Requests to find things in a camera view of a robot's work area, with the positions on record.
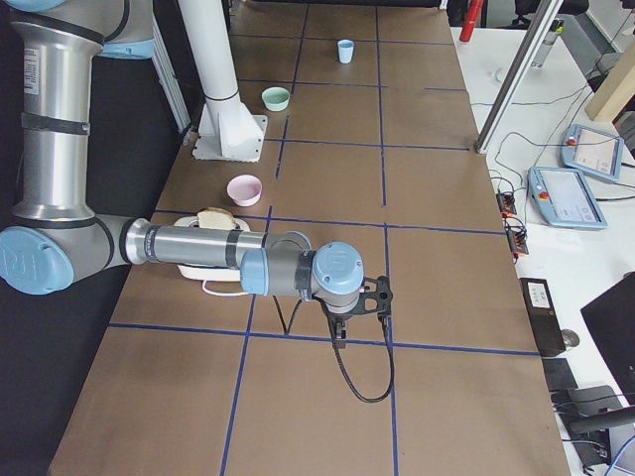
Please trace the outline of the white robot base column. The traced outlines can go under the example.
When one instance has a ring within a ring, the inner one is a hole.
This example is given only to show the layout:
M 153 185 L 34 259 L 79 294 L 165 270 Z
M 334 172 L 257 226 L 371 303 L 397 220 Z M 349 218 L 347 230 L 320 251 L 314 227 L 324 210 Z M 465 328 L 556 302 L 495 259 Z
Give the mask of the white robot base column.
M 222 4 L 179 2 L 205 105 L 192 151 L 198 160 L 256 163 L 268 119 L 242 102 Z

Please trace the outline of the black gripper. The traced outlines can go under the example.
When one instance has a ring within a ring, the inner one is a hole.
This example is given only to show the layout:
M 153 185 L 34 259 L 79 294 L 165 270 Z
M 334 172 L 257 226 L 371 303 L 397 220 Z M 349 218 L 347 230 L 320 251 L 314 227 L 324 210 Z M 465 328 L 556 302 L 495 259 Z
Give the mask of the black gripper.
M 328 317 L 353 317 L 367 314 L 376 314 L 378 317 L 392 316 L 393 293 L 388 277 L 379 276 L 376 279 L 364 277 L 355 297 L 354 304 L 347 304 L 344 307 L 323 302 L 321 310 Z

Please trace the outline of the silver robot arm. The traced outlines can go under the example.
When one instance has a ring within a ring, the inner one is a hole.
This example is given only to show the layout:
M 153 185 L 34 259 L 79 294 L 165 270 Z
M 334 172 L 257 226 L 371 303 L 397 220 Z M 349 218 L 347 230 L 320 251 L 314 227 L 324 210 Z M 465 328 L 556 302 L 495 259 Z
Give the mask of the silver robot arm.
M 146 59 L 154 51 L 149 1 L 14 1 L 24 42 L 24 180 L 15 224 L 1 234 L 1 276 L 41 296 L 123 265 L 170 263 L 226 269 L 252 295 L 317 300 L 331 320 L 386 318 L 385 277 L 368 278 L 349 244 L 314 249 L 297 232 L 155 225 L 98 215 L 86 204 L 92 61 Z

